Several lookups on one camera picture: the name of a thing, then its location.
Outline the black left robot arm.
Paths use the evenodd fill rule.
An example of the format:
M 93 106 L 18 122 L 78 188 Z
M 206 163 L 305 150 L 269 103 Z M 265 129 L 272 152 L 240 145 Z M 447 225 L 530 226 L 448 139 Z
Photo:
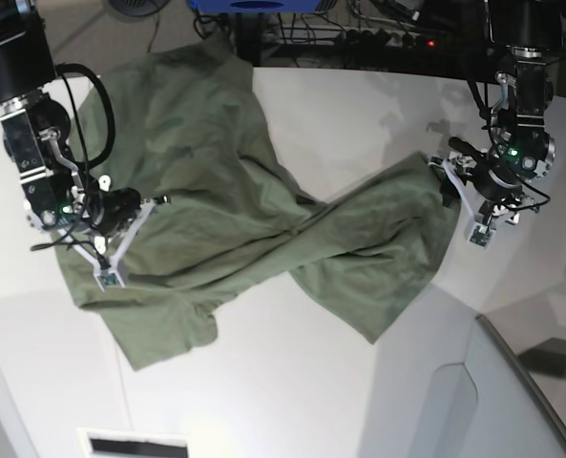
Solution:
M 485 40 L 478 54 L 495 59 L 501 95 L 490 104 L 477 90 L 471 59 L 464 54 L 462 69 L 491 145 L 480 152 L 459 137 L 451 138 L 449 144 L 459 155 L 452 169 L 491 208 L 538 212 L 551 200 L 532 182 L 549 172 L 556 155 L 555 141 L 545 128 L 554 90 L 544 55 L 562 47 L 561 6 L 557 1 L 482 1 L 478 9 Z

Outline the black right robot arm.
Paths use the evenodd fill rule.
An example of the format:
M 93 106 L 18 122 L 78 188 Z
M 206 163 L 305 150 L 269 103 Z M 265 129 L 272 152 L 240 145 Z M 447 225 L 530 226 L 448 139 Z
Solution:
M 105 114 L 102 152 L 73 156 L 68 139 L 78 125 L 44 90 L 68 73 L 88 77 Z M 92 169 L 109 158 L 115 116 L 104 85 L 81 64 L 54 64 L 44 22 L 31 1 L 0 1 L 0 118 L 31 224 L 42 231 L 114 237 L 137 217 L 141 197 L 130 188 L 102 189 Z

